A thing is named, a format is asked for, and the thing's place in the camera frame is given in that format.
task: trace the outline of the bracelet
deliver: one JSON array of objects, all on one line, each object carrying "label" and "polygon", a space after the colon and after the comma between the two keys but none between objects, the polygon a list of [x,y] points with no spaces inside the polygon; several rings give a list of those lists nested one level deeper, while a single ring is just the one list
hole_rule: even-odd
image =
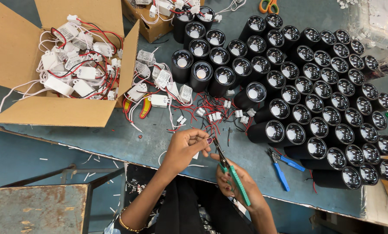
[{"label": "bracelet", "polygon": [[132,229],[132,228],[130,228],[130,227],[124,225],[124,223],[122,222],[122,212],[123,212],[124,209],[126,209],[126,208],[127,208],[127,207],[123,208],[123,209],[120,211],[120,213],[119,213],[119,222],[120,222],[120,224],[121,224],[124,228],[126,228],[126,230],[128,230],[128,231],[140,232],[140,231],[144,230],[146,226],[142,227],[142,228],[139,229],[139,230],[134,230],[134,229]]}]

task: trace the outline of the woman's left hand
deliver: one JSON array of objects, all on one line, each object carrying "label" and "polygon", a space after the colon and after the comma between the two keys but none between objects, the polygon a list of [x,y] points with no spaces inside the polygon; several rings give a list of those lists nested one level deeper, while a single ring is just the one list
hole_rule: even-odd
[{"label": "woman's left hand", "polygon": [[197,152],[201,151],[204,157],[208,157],[208,152],[211,151],[209,145],[212,142],[210,135],[200,129],[174,133],[160,169],[175,177],[190,164]]}]

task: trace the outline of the open cardboard box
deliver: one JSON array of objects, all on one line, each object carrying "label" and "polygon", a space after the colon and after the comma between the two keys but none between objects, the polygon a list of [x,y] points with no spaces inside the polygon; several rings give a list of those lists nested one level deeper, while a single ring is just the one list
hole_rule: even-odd
[{"label": "open cardboard box", "polygon": [[[204,0],[200,0],[201,6],[204,5]],[[160,39],[165,34],[169,33],[174,27],[170,24],[170,21],[158,20],[155,24],[146,24],[143,22],[141,15],[148,20],[154,21],[156,18],[149,17],[149,9],[152,4],[149,5],[136,5],[135,0],[122,0],[122,12],[123,15],[130,21],[132,24],[136,24],[139,21],[140,24],[140,33],[144,38],[149,42],[154,42],[157,39]],[[172,18],[172,15],[169,17],[161,15],[164,20]]]},{"label": "open cardboard box", "polygon": [[[123,38],[124,50],[118,97],[131,88],[139,24],[135,24],[127,37],[124,37],[120,0],[35,0],[35,3],[42,29],[0,3],[1,86],[13,88],[39,79],[39,73],[35,70],[43,55],[43,52],[38,49],[40,35],[51,27],[58,28],[65,24],[68,14],[71,14],[77,15],[84,22],[96,24],[102,30],[117,33]],[[115,36],[108,34],[107,36],[112,43],[119,44]],[[100,38],[94,36],[94,41],[100,41]],[[29,86],[30,84],[17,90],[25,92]],[[44,88],[43,85],[38,83],[29,93],[35,93],[42,88]],[[0,123],[104,127],[116,104],[119,106],[121,104],[119,99],[108,101],[44,96],[45,93],[43,96],[15,102],[0,114]]]}]

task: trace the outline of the table surface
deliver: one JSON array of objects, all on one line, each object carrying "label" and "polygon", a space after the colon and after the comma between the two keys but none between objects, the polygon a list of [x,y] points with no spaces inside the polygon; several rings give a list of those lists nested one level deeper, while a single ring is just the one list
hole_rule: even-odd
[{"label": "table surface", "polygon": [[0,188],[0,232],[80,234],[87,184]]},{"label": "table surface", "polygon": [[[228,4],[227,1],[213,0],[206,2],[216,11],[222,10]],[[36,15],[32,13],[19,12],[10,3],[6,5],[25,18],[36,21]],[[283,25],[294,25],[299,30],[306,27],[314,27],[317,30],[328,29],[335,31],[345,28],[347,10],[341,10],[335,0],[317,1],[279,1],[280,16],[283,18]],[[307,6],[311,6],[311,11],[306,11]],[[243,7],[235,12],[222,13],[221,23],[214,23],[213,28],[222,30],[226,35],[226,44],[238,38],[244,23],[251,15],[262,15],[257,10],[255,1],[248,1]],[[129,31],[131,25],[124,19],[125,31]],[[172,33],[168,33],[156,42],[161,44],[149,44],[142,36],[139,37],[138,50],[153,51],[155,47],[161,46],[155,52],[157,62],[170,64],[170,57],[174,51],[181,49],[182,44],[174,41]],[[388,77],[373,81],[380,92],[388,93]],[[0,87],[1,99],[8,93],[9,89]],[[20,95],[12,94],[6,99],[3,109],[8,108],[12,101],[20,98]],[[137,115],[140,107],[134,114],[135,125],[143,134],[135,130],[126,120],[121,109],[114,109],[105,128],[93,127],[55,127],[55,126],[29,126],[29,125],[7,125],[0,124],[0,129],[13,133],[27,135],[41,140],[55,141],[68,146],[75,146],[88,152],[114,157],[119,160],[142,164],[150,167],[159,167],[158,157],[164,152],[169,144],[172,133],[166,131],[170,128],[168,109],[152,108],[148,117],[140,120]],[[180,111],[174,112],[174,120],[181,115]],[[187,118],[187,126],[181,129],[191,128],[190,118]],[[201,127],[201,121],[193,120],[193,127]],[[225,155],[245,168],[254,178],[261,192],[269,197],[281,199],[300,205],[306,205],[317,209],[337,212],[343,215],[360,217],[361,209],[364,206],[361,189],[341,190],[317,187],[318,194],[312,189],[312,182],[305,179],[310,177],[308,170],[298,171],[285,163],[280,162],[280,167],[285,174],[291,191],[285,192],[280,184],[270,157],[266,154],[267,144],[253,144],[244,133],[234,130],[230,133],[230,146],[225,143],[228,136],[228,128],[235,128],[233,123],[221,123],[218,125],[221,135],[221,146],[226,152]],[[182,174],[215,182],[216,161],[211,158],[198,157],[192,160],[192,164],[204,165],[207,167],[188,167]]]}]

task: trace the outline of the blue workbench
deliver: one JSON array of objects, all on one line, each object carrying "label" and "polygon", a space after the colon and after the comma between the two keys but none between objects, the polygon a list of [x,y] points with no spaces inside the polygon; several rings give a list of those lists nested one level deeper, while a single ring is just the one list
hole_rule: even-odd
[{"label": "blue workbench", "polygon": [[[18,3],[13,3],[9,0],[2,2],[38,27],[41,26],[37,20],[37,12],[35,12],[36,8],[33,1],[25,1],[26,5],[30,4],[27,8],[18,7]],[[302,1],[280,1],[280,16],[284,20],[284,25],[294,25],[299,30],[311,26],[318,30],[329,29],[332,31],[345,25],[347,10],[341,10],[335,0],[306,0],[305,2],[303,4]],[[206,1],[206,5],[216,11],[224,9],[228,4],[229,1]],[[222,13],[222,22],[219,24],[215,23],[213,28],[222,30],[226,35],[226,43],[228,43],[233,39],[237,39],[246,20],[251,15],[261,15],[257,10],[256,1],[248,1],[236,12]],[[124,28],[125,32],[131,29],[127,19],[124,19]],[[138,50],[153,51],[155,47],[160,45],[161,47],[155,52],[156,61],[170,65],[172,53],[182,48],[182,45],[174,41],[172,33],[163,36],[156,42],[164,42],[168,39],[169,41],[162,44],[149,44],[140,36]],[[388,93],[386,89],[388,87],[388,78],[386,78],[385,82],[380,81],[380,83],[378,85],[374,82],[375,85],[378,85],[379,91],[386,91]],[[0,87],[0,102],[8,91],[8,88]],[[19,98],[20,95],[12,94],[6,99],[3,110],[13,104],[12,101]],[[140,107],[134,113],[134,121],[135,125],[144,132],[143,134],[129,124],[121,109],[114,109],[105,128],[0,124],[0,130],[39,140],[74,146],[87,152],[157,168],[159,166],[158,157],[166,150],[172,136],[172,133],[166,131],[166,129],[170,128],[169,112],[168,109],[152,108],[148,117],[144,120],[140,120],[137,117],[139,112]],[[174,119],[181,115],[180,111],[174,112],[172,110],[172,112]],[[190,114],[184,112],[184,115],[188,117]],[[187,119],[187,126],[181,129],[191,128],[189,124],[191,116]],[[201,121],[196,122],[194,120],[192,126],[201,127]],[[305,182],[305,179],[310,177],[308,170],[301,172],[280,162],[280,167],[285,173],[291,189],[290,192],[285,192],[276,177],[274,168],[271,165],[271,159],[266,154],[267,144],[253,144],[244,133],[234,130],[230,134],[230,147],[227,147],[225,141],[229,126],[231,126],[232,130],[235,129],[234,125],[228,122],[219,124],[221,135],[218,135],[218,137],[222,139],[221,146],[226,152],[226,156],[250,173],[264,195],[343,215],[360,217],[361,207],[364,203],[362,201],[361,189],[348,191],[317,187],[318,195],[316,195],[312,189],[312,181],[308,180]],[[200,156],[198,160],[193,160],[191,163],[208,167],[188,167],[182,174],[210,182],[216,181],[214,177],[217,166],[216,161]]]}]

